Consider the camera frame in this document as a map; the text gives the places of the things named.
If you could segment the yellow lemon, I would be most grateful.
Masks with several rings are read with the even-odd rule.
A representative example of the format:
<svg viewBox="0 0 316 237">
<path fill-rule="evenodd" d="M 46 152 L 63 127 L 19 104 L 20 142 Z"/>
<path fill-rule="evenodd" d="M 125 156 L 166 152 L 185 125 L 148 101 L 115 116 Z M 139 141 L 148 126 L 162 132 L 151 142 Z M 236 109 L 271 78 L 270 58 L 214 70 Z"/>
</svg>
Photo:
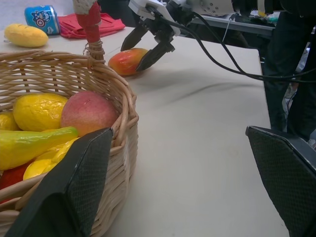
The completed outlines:
<svg viewBox="0 0 316 237">
<path fill-rule="evenodd" d="M 20 96 L 13 105 L 13 116 L 24 131 L 59 129 L 67 101 L 66 97 L 52 93 Z"/>
</svg>

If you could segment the grey background table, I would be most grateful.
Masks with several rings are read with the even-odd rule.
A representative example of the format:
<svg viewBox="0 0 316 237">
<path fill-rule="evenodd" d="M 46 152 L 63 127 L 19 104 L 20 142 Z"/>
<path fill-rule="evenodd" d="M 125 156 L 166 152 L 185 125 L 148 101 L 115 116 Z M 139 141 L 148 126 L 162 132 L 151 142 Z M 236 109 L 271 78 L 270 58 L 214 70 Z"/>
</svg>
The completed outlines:
<svg viewBox="0 0 316 237">
<path fill-rule="evenodd" d="M 251 34 L 257 34 L 270 37 L 273 33 L 274 26 L 256 25 L 252 23 L 245 23 L 236 21 L 235 14 L 224 15 L 222 17 L 214 17 L 209 15 L 202 15 L 202 18 L 213 27 L 222 29 L 236 30 Z"/>
</svg>

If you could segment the blue cartoon print can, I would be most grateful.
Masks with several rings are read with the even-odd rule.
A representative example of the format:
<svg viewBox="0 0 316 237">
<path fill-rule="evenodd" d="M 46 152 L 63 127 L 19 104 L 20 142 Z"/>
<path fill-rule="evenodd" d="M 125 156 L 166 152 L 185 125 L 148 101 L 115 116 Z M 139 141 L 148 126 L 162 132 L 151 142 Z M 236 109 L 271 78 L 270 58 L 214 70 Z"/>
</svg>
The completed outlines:
<svg viewBox="0 0 316 237">
<path fill-rule="evenodd" d="M 60 34 L 57 12 L 52 5 L 27 7 L 24 16 L 28 26 L 36 27 L 49 36 Z"/>
</svg>

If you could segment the red fruit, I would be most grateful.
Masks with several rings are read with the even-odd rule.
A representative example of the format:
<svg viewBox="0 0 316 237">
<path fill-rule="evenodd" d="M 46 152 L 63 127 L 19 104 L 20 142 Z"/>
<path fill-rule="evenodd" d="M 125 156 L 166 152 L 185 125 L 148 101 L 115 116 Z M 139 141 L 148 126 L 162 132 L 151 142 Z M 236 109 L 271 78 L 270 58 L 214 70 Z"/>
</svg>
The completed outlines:
<svg viewBox="0 0 316 237">
<path fill-rule="evenodd" d="M 29 167 L 30 164 L 32 164 L 34 160 L 31 160 L 21 166 L 18 166 L 16 168 L 8 169 L 3 171 L 2 176 L 0 177 L 0 190 L 10 187 L 16 183 L 19 183 L 23 180 L 28 180 L 29 177 L 24 177 L 24 174 Z"/>
</svg>

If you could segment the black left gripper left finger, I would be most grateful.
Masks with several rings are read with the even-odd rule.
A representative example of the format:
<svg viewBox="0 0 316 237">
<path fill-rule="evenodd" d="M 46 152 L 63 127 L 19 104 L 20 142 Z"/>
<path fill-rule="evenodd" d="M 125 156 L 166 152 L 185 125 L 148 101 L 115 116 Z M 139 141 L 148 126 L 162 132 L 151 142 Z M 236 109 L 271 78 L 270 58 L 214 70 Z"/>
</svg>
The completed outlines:
<svg viewBox="0 0 316 237">
<path fill-rule="evenodd" d="M 77 139 L 4 237 L 89 237 L 105 186 L 113 130 Z"/>
</svg>

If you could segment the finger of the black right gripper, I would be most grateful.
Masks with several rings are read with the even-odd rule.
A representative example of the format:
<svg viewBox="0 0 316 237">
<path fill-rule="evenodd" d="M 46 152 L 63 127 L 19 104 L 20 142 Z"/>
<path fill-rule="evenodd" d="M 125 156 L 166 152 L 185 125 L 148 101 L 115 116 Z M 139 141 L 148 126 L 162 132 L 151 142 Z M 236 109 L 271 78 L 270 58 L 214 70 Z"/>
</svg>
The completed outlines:
<svg viewBox="0 0 316 237">
<path fill-rule="evenodd" d="M 143 25 L 138 25 L 131 33 L 124 39 L 120 50 L 126 51 L 135 47 L 140 42 L 142 37 L 147 33 L 148 29 Z"/>
<path fill-rule="evenodd" d="M 149 50 L 140 60 L 136 71 L 141 72 L 150 68 L 155 64 L 163 55 L 173 52 L 175 48 L 170 42 L 159 42 L 156 47 Z"/>
</svg>

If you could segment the red cloth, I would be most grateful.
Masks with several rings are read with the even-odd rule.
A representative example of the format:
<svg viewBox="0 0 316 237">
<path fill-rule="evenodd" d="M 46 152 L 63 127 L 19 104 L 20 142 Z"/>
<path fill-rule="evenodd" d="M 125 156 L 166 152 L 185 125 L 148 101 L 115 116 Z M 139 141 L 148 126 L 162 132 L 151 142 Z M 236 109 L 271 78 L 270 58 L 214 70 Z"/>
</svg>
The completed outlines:
<svg viewBox="0 0 316 237">
<path fill-rule="evenodd" d="M 75 14 L 58 16 L 60 35 L 68 39 L 85 39 L 86 33 L 79 25 Z M 115 34 L 125 28 L 121 19 L 113 19 L 106 13 L 101 13 L 99 25 L 100 37 Z"/>
</svg>

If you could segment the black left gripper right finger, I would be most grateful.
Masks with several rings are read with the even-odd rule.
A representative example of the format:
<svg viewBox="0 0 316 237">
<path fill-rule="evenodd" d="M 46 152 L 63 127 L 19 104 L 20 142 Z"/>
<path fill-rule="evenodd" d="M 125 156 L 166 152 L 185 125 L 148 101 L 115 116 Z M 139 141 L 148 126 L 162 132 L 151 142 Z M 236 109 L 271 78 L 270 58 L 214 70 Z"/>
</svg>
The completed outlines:
<svg viewBox="0 0 316 237">
<path fill-rule="evenodd" d="M 290 237 L 316 237 L 316 150 L 285 132 L 245 132 L 262 183 Z"/>
</svg>

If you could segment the small yellow fruit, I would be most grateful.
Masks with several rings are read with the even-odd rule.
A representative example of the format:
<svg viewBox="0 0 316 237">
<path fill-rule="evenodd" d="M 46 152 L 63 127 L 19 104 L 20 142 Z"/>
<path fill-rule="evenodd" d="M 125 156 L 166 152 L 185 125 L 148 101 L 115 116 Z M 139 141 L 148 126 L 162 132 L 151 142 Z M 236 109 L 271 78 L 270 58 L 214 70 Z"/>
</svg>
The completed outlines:
<svg viewBox="0 0 316 237">
<path fill-rule="evenodd" d="M 0 112 L 0 130 L 20 131 L 20 127 L 17 125 L 13 112 L 4 111 Z"/>
</svg>

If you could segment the pink red peach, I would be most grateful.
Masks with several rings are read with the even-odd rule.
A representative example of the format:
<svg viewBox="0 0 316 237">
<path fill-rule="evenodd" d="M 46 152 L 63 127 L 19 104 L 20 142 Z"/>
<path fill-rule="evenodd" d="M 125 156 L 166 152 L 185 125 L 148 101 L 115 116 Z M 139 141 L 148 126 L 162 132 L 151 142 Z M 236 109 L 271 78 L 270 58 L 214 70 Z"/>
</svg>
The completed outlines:
<svg viewBox="0 0 316 237">
<path fill-rule="evenodd" d="M 61 127 L 72 126 L 78 136 L 102 128 L 111 127 L 119 115 L 113 104 L 92 91 L 78 92 L 65 104 L 61 115 Z"/>
</svg>

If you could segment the yellow plush mango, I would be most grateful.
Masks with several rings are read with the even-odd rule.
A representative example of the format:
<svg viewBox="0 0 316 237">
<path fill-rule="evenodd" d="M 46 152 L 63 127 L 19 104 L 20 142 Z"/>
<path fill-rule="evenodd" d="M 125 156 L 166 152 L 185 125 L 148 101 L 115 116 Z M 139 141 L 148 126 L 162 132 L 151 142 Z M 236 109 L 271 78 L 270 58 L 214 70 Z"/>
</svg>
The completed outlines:
<svg viewBox="0 0 316 237">
<path fill-rule="evenodd" d="M 42 47 L 48 42 L 48 36 L 44 31 L 23 24 L 7 26 L 4 37 L 14 45 L 27 48 Z"/>
</svg>

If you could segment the person in black clothes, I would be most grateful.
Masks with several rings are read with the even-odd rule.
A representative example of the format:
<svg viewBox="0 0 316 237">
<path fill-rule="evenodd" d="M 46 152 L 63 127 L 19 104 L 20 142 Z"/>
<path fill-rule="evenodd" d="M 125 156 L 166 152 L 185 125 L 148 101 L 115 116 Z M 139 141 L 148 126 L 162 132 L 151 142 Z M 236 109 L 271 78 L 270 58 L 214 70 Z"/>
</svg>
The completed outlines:
<svg viewBox="0 0 316 237">
<path fill-rule="evenodd" d="M 288 83 L 265 81 L 264 87 L 271 128 L 299 136 L 316 149 L 316 138 L 311 138 L 316 130 L 316 33 L 310 36 L 316 27 L 316 0 L 259 0 L 256 3 L 242 0 L 236 6 L 241 11 L 259 9 L 268 14 L 280 11 L 265 56 L 266 76 L 292 76 L 307 42 L 311 41 L 305 75 L 301 77 L 288 115 L 282 105 Z"/>
</svg>

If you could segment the yellow banana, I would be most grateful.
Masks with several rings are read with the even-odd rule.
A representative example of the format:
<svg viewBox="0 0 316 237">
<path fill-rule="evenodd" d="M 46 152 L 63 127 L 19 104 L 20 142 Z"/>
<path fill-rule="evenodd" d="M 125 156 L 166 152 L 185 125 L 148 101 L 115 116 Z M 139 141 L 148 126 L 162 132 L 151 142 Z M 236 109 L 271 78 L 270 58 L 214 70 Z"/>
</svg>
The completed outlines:
<svg viewBox="0 0 316 237">
<path fill-rule="evenodd" d="M 66 155 L 71 145 L 78 140 L 74 138 L 64 144 L 52 147 L 38 156 L 26 169 L 23 180 L 51 171 Z"/>
</svg>

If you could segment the red orange mango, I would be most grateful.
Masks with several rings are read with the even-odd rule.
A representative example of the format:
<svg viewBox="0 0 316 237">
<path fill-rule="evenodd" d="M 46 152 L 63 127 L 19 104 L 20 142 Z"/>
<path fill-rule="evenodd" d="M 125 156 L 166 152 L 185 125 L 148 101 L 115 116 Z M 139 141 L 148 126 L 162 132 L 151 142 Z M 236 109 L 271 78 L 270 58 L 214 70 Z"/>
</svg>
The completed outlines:
<svg viewBox="0 0 316 237">
<path fill-rule="evenodd" d="M 132 48 L 114 55 L 108 66 L 120 76 L 131 76 L 137 73 L 136 69 L 142 57 L 148 52 L 143 48 Z"/>
</svg>

